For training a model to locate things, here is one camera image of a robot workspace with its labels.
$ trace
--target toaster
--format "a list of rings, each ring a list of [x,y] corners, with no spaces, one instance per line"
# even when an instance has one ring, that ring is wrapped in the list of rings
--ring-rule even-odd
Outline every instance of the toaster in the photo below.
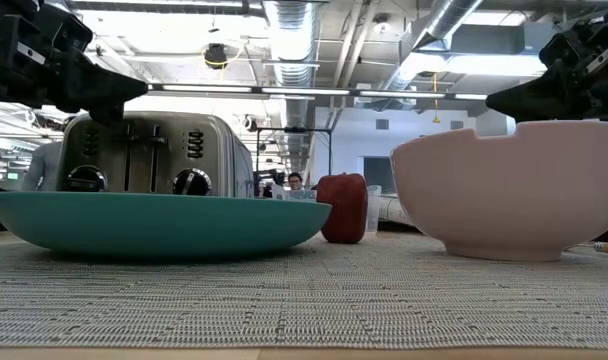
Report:
[[[60,191],[253,197],[250,151],[222,119],[125,112],[114,127],[88,115],[64,135]]]

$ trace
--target teal bowl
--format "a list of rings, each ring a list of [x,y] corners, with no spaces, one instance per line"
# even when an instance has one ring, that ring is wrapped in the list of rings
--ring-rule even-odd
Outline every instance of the teal bowl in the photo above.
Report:
[[[313,237],[325,204],[178,195],[0,192],[0,222],[34,245],[118,257],[247,257]]]

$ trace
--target man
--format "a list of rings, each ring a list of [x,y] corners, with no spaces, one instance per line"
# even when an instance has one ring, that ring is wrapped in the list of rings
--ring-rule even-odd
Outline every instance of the man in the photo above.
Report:
[[[291,190],[302,190],[302,175],[291,173],[288,176],[288,185],[291,187]]]
[[[62,131],[74,119],[71,116],[64,120]],[[33,151],[33,159],[28,173],[22,183],[23,191],[55,191],[57,186],[57,169],[62,155],[62,142],[56,141],[42,145]]]

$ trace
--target pink bowl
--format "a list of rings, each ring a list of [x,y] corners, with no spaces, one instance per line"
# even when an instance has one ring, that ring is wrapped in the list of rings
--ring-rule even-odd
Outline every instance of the pink bowl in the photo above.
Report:
[[[406,215],[455,255],[553,261],[608,230],[608,123],[520,123],[412,140],[391,155]]]

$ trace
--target toaster knob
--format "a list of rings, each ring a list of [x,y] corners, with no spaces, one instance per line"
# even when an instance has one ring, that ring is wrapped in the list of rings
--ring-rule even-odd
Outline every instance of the toaster knob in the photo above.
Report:
[[[75,168],[66,178],[66,191],[101,192],[106,191],[106,178],[94,167],[83,165]]]
[[[212,184],[208,175],[200,169],[186,169],[173,180],[173,194],[208,196]]]

